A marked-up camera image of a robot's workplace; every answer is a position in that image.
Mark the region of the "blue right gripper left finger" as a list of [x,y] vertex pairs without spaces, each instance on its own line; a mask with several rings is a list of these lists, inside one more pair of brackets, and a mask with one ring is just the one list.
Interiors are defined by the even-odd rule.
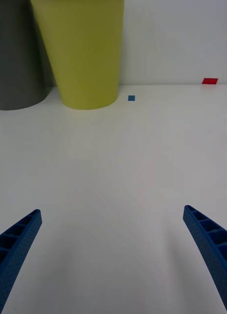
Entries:
[[0,313],[41,225],[35,209],[0,235]]

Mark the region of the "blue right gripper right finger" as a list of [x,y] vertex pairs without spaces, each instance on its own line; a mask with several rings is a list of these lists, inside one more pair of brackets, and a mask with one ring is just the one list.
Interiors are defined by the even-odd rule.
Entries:
[[190,205],[183,221],[192,235],[227,311],[227,230]]

